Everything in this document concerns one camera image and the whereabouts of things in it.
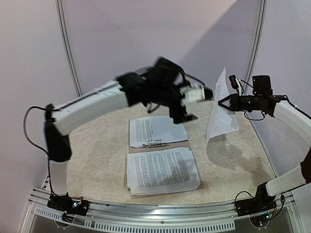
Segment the sparse printed paper sheet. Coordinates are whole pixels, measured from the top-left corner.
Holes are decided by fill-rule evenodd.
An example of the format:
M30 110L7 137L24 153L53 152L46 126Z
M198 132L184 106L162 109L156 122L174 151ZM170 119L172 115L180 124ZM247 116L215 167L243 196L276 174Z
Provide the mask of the sparse printed paper sheet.
M224 67L214 89L214 104L207 125L207 142L217 136L239 130L236 114L218 105L218 101L229 96L225 78L226 69Z

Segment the clipped paper stack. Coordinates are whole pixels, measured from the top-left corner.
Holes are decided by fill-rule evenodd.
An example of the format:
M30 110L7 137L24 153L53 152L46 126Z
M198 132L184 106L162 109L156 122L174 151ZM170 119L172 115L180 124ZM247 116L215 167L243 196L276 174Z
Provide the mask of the clipped paper stack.
M168 144L187 140L184 125L174 124L169 116L146 116L129 120L130 147L143 147L149 142Z

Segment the transparent plastic folder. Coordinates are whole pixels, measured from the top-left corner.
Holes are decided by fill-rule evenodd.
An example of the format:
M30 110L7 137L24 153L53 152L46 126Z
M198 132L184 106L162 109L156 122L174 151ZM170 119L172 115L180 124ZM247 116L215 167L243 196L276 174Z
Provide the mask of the transparent plastic folder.
M127 188L132 196L155 196L196 190L200 184L184 124L169 116L129 121Z

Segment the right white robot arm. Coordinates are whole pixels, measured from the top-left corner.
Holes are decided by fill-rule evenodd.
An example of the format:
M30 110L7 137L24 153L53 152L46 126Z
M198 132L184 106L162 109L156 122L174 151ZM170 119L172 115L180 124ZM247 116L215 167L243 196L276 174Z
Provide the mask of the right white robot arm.
M270 204L270 198L292 191L311 182L311 117L294 105L287 95L273 93L270 77L267 75L254 76L252 78L252 93L244 94L241 80L235 75L229 76L229 80L236 94L230 94L218 101L218 105L232 112L261 112L263 117L270 116L283 124L284 136L277 136L283 141L279 143L285 147L284 152L293 152L302 146L306 152L299 156L302 161L282 175L265 182L257 187L256 197L252 199L251 207L256 212L261 212Z

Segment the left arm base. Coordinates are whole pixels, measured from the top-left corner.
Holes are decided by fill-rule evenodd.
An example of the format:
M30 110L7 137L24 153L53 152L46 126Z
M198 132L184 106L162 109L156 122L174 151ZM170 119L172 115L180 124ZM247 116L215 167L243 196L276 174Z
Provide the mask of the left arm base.
M56 196L50 194L47 207L58 211L66 212L71 215L86 216L89 210L90 202L83 197L72 198L67 194Z

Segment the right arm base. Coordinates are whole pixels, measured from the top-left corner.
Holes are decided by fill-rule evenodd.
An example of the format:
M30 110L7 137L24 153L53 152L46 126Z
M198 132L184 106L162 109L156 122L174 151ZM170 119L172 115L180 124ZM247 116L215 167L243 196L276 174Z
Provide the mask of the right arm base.
M277 203L275 198L277 195L286 193L285 187L273 187L270 182L265 182L257 187L255 196L248 199L237 200L239 194L234 200L235 209L238 216L252 215L259 212L275 209Z

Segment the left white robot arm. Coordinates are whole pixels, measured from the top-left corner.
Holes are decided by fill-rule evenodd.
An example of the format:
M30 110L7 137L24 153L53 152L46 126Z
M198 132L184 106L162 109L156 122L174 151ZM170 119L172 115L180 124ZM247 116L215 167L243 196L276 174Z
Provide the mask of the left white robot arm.
M72 207L67 196L67 165L72 150L69 134L79 126L104 114L143 104L148 112L152 104L165 106L175 124L196 119L186 105L213 99L213 91L204 83L191 83L189 74L179 65L160 57L151 67L140 68L115 77L103 86L68 103L46 107L44 136L48 150L50 188L53 202L62 211Z

